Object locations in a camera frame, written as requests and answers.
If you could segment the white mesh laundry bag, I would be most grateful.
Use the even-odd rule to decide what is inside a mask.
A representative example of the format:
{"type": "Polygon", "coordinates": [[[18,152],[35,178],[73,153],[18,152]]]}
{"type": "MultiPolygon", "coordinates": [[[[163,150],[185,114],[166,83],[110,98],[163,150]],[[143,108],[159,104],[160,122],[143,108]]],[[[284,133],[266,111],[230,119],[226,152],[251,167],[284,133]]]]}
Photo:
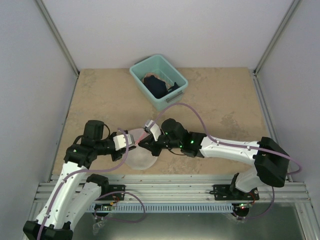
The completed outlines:
{"type": "Polygon", "coordinates": [[[125,164],[133,170],[146,170],[152,167],[157,159],[158,157],[153,156],[149,150],[136,145],[134,149],[129,150],[125,164]]]}

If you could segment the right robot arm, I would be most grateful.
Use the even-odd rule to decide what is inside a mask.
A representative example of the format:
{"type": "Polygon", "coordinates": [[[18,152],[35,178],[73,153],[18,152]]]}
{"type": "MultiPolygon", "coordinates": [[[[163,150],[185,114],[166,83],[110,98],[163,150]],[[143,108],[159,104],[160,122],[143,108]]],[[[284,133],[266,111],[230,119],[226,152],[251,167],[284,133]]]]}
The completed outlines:
{"type": "Polygon", "coordinates": [[[289,155],[271,138],[259,141],[233,141],[216,138],[201,132],[187,131],[181,123],[169,118],[161,126],[146,122],[148,133],[138,142],[154,157],[162,150],[180,149],[191,158],[223,158],[249,165],[246,172],[237,172],[230,184],[215,184],[211,193],[215,200],[257,200],[255,191],[262,185],[282,188],[285,185],[289,155]]]}

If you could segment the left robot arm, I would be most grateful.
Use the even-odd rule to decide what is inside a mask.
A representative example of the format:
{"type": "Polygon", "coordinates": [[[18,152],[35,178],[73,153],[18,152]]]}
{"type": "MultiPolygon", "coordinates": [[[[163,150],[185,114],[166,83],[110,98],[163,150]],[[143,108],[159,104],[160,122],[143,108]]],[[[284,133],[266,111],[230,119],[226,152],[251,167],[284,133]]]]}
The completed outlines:
{"type": "Polygon", "coordinates": [[[106,124],[89,120],[83,134],[67,148],[58,181],[35,220],[28,220],[23,233],[29,240],[70,240],[77,223],[96,199],[110,193],[109,180],[102,170],[90,170],[98,156],[125,161],[135,140],[126,130],[109,132],[103,137],[106,124]]]}

